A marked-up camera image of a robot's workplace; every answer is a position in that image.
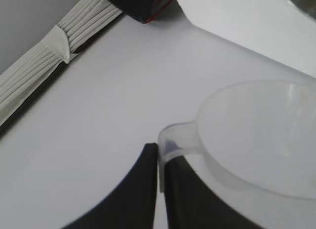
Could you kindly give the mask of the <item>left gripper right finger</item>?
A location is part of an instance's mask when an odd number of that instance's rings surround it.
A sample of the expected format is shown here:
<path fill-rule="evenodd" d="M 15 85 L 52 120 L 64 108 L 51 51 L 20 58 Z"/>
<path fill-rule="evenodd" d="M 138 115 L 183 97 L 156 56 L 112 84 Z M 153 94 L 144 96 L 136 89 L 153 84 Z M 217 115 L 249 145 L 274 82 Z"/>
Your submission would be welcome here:
<path fill-rule="evenodd" d="M 246 229 L 247 220 L 223 202 L 181 156 L 165 166 L 170 229 Z"/>

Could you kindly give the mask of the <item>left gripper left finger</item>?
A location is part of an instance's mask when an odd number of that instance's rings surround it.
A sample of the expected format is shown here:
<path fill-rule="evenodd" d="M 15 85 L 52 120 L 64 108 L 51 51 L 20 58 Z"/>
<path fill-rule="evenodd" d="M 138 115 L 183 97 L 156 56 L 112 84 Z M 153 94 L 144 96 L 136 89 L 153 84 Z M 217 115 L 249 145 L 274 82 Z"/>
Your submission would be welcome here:
<path fill-rule="evenodd" d="M 137 161 L 94 208 L 66 229 L 152 229 L 158 183 L 158 146 L 147 143 Z"/>

